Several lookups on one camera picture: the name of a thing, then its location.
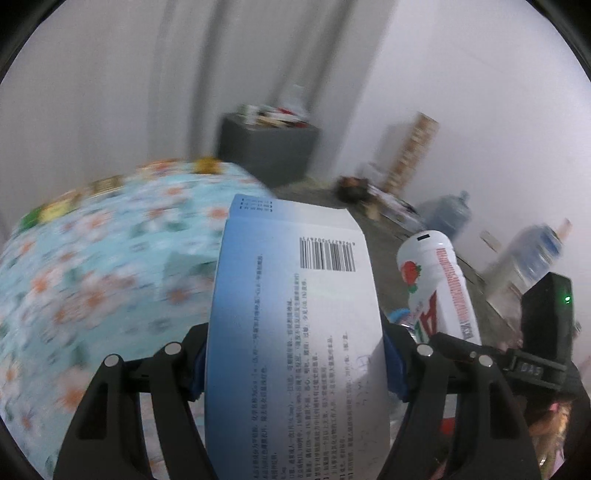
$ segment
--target blue water jug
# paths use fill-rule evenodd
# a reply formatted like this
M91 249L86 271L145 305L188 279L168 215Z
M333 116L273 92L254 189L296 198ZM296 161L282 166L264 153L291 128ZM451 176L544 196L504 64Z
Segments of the blue water jug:
M463 190L459 197L447 195L441 198L425 222L426 230L438 230L445 233L453 242L472 217L472 213L466 205L468 197L468 192Z

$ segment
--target barcode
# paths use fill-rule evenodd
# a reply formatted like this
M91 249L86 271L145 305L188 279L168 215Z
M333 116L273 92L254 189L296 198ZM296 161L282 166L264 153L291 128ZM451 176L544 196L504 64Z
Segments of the barcode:
M324 238L300 238L300 268L354 272L351 242Z

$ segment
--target red object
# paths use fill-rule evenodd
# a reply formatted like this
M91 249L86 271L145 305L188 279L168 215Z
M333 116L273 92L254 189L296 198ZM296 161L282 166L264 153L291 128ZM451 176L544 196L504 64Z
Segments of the red object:
M437 333L437 290L433 292L429 299L429 310L427 313L421 312L418 318L429 338Z
M402 273L402 279L408 285L414 285L417 282L418 276L421 274L421 267L417 266L415 262L406 262L402 269L400 269Z
M439 431L444 435L451 435L456 428L456 419L443 419L441 421L441 427L439 427Z

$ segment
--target white bottle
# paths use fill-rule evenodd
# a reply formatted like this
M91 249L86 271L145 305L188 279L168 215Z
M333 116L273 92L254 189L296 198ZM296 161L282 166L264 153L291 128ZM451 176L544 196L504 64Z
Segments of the white bottle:
M408 308L419 342L443 332L481 345L466 279L449 238L429 230L408 238L396 256L408 285Z

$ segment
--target strawberry logo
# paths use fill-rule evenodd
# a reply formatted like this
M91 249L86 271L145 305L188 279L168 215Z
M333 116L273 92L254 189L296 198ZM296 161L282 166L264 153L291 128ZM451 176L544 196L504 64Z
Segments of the strawberry logo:
M417 279L421 276L421 266L415 262L405 262L400 269L402 279L408 285L408 291L415 293L417 291Z

